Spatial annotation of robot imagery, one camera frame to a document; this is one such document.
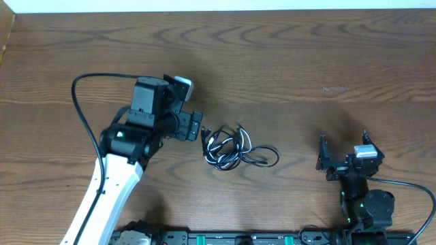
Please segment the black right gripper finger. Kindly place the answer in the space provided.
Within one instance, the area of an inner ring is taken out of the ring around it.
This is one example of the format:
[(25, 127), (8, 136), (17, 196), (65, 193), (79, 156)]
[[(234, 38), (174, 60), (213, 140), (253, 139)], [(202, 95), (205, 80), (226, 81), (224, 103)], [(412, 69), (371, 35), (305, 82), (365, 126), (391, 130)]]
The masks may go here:
[(316, 170), (327, 170), (332, 167), (332, 160), (327, 147), (327, 140), (325, 135), (320, 135), (320, 148), (316, 163)]
[(362, 134), (362, 142), (364, 145), (372, 145), (377, 152), (377, 158), (383, 159), (384, 153), (373, 143), (372, 139), (369, 137), (367, 130), (365, 129)]

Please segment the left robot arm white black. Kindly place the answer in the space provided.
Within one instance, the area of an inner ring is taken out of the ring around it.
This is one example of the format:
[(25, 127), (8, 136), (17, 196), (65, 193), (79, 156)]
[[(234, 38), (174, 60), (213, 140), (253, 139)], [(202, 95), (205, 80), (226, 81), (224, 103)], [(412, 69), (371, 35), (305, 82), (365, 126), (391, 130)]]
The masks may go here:
[(128, 197), (150, 158), (162, 147), (163, 139), (197, 139), (202, 113), (182, 110), (194, 88), (191, 80), (168, 75), (134, 79), (130, 105), (116, 113), (100, 137), (94, 136), (76, 94), (72, 94), (97, 158), (89, 187), (63, 244), (108, 244)]

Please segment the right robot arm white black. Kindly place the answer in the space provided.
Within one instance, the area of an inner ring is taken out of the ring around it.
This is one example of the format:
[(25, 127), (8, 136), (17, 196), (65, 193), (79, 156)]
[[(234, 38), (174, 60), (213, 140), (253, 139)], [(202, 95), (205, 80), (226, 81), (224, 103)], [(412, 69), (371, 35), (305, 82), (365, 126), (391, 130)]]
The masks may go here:
[(343, 161), (333, 161), (325, 135), (320, 136), (317, 170), (326, 172), (327, 181), (341, 186), (340, 207), (349, 227), (331, 235), (332, 244), (387, 244), (386, 228), (392, 226), (394, 195), (381, 189), (370, 189), (367, 180), (379, 171), (384, 154), (368, 133), (362, 144)]

